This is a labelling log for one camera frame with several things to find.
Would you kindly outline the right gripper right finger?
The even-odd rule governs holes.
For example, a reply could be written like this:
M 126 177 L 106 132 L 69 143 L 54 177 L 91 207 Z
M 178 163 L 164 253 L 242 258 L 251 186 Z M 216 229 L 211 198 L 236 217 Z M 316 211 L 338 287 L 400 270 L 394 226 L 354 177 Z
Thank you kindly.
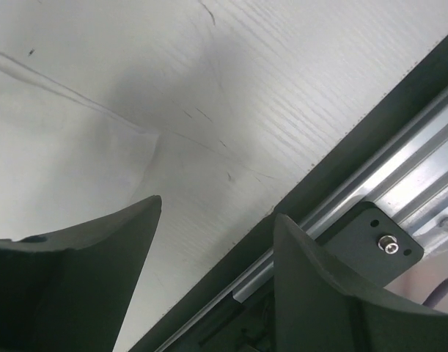
M 273 260 L 277 351 L 448 351 L 448 314 L 362 278 L 282 214 Z

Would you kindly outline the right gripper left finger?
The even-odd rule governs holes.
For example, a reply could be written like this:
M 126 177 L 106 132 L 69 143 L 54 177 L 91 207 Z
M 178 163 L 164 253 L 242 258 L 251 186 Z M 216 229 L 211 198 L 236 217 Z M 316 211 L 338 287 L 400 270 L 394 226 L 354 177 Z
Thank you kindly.
M 63 230 L 0 240 L 0 351 L 111 351 L 160 215 L 152 196 Z

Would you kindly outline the white t shirt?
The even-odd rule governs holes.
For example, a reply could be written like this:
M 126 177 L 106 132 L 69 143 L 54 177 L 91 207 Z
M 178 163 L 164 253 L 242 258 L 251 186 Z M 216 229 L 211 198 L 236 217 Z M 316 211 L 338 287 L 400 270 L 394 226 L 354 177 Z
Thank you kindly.
M 129 206 L 158 137 L 0 53 L 0 239 Z

